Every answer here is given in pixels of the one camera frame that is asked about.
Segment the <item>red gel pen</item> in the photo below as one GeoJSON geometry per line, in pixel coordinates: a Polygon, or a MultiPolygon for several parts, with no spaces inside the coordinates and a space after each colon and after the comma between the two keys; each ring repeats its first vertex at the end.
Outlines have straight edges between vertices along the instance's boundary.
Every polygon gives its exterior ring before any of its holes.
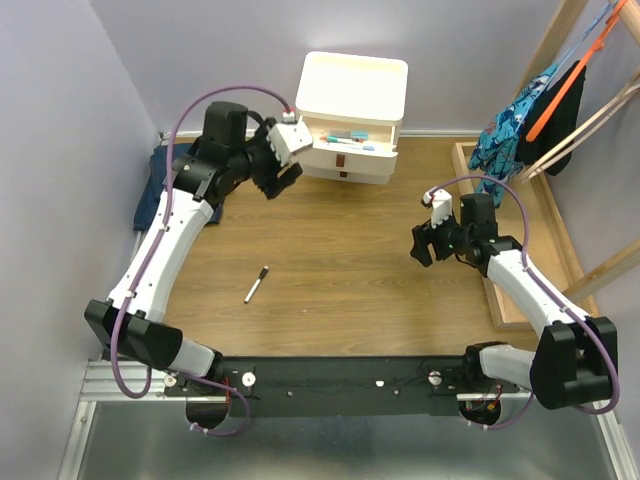
{"type": "Polygon", "coordinates": [[[352,146],[356,146],[356,147],[366,146],[363,142],[360,142],[360,141],[357,141],[357,140],[352,140],[352,139],[327,137],[327,139],[325,141],[327,143],[330,143],[330,144],[352,145],[352,146]]]}

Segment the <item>drawer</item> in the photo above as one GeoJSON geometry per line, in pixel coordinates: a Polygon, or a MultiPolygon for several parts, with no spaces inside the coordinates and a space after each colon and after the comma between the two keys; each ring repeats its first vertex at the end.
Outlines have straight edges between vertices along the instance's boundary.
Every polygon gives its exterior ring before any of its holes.
{"type": "Polygon", "coordinates": [[[340,182],[352,182],[359,184],[384,185],[390,180],[390,176],[378,176],[362,173],[345,172],[338,170],[322,169],[311,166],[303,166],[303,173],[306,176],[336,180],[340,182]]]}
{"type": "Polygon", "coordinates": [[[300,156],[302,166],[362,173],[378,176],[391,175],[395,170],[398,153],[396,127],[391,125],[361,124],[304,116],[313,139],[313,147],[300,156]],[[369,140],[365,145],[375,146],[373,152],[356,151],[346,145],[330,144],[320,140],[335,131],[365,131],[369,140]]]}

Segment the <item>light blue highlighter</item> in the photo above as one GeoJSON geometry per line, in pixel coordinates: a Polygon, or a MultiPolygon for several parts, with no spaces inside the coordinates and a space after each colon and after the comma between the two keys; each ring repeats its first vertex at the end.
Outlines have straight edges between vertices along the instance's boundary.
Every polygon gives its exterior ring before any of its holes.
{"type": "Polygon", "coordinates": [[[369,134],[365,131],[335,131],[331,133],[331,136],[360,142],[369,140],[369,134]]]}

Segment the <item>blue capped white marker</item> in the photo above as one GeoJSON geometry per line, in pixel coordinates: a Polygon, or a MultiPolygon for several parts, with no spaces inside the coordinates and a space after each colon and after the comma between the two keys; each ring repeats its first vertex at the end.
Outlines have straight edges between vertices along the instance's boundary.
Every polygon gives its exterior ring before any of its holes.
{"type": "Polygon", "coordinates": [[[375,146],[372,145],[346,145],[345,148],[350,149],[350,150],[356,150],[356,151],[367,151],[367,152],[373,152],[376,150],[375,146]]]}

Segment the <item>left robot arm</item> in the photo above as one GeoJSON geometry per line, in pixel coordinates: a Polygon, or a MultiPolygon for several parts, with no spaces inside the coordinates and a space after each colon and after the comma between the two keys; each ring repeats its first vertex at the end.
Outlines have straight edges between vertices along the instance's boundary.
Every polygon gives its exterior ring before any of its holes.
{"type": "Polygon", "coordinates": [[[226,196],[250,180],[266,198],[277,197],[301,175],[297,157],[312,144],[308,127],[292,113],[278,122],[237,103],[211,103],[201,136],[173,161],[172,189],[162,193],[125,275],[106,300],[85,309],[103,346],[155,370],[184,372],[197,393],[214,393],[222,380],[221,353],[164,322],[173,284],[226,196]]]}

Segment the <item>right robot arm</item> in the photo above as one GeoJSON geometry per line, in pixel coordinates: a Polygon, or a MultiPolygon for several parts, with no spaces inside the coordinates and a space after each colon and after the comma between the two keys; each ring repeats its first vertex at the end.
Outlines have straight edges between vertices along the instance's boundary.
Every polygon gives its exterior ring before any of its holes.
{"type": "Polygon", "coordinates": [[[462,384],[480,392],[503,380],[532,392],[549,410],[594,413],[597,401],[602,412],[614,407],[620,397],[615,325],[573,304],[522,244],[500,235],[487,195],[462,196],[458,214],[443,189],[426,192],[422,203],[431,215],[412,230],[411,256],[425,267],[455,257],[474,268],[511,299],[538,337],[533,351],[500,342],[469,347],[459,370],[462,384]]]}

